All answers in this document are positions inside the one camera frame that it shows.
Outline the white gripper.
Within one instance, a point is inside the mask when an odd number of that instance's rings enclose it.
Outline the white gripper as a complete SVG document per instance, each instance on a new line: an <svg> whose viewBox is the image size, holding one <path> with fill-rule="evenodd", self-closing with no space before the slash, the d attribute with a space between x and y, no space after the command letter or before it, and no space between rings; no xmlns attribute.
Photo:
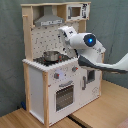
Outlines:
<svg viewBox="0 0 128 128"><path fill-rule="evenodd" d="M63 26L58 29L65 48L75 49L77 32L73 27Z"/></svg>

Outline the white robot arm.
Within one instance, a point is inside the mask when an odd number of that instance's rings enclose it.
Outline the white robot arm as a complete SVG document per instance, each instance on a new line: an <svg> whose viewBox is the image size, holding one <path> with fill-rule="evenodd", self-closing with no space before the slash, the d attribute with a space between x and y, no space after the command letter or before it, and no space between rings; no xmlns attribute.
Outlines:
<svg viewBox="0 0 128 128"><path fill-rule="evenodd" d="M81 68L108 72L127 73L128 53L115 64L104 64L97 59L106 49L92 33L77 33L73 27L63 26L58 29L62 42L71 56L69 49L76 50L78 64Z"/></svg>

